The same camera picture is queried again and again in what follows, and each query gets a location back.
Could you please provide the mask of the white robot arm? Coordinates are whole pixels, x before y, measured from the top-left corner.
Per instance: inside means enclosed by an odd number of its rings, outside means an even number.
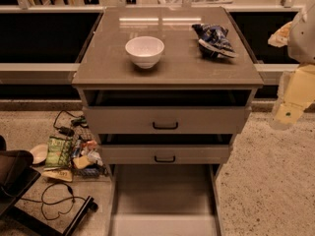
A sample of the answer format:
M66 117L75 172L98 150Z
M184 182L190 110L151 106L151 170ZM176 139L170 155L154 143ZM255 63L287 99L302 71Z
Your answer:
M273 33L268 43L286 45L288 56L299 63L293 72L283 72L272 110L270 126L286 130L315 101L315 1L308 2L291 22Z

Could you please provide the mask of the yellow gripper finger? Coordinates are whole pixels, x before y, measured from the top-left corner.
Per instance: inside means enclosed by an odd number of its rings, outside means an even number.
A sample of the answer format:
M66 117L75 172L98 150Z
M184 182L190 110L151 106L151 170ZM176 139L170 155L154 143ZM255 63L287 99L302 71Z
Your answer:
M275 47L284 47L287 45L291 22L286 23L274 32L268 39L268 44Z
M276 102L270 119L270 126L275 130L287 130L302 116L305 105L292 102Z

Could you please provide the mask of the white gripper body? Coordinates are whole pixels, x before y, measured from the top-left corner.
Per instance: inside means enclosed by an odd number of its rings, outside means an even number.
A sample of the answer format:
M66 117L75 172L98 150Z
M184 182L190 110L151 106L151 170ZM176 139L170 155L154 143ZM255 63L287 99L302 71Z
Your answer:
M300 64L283 74L280 113L303 113L315 100L315 65Z

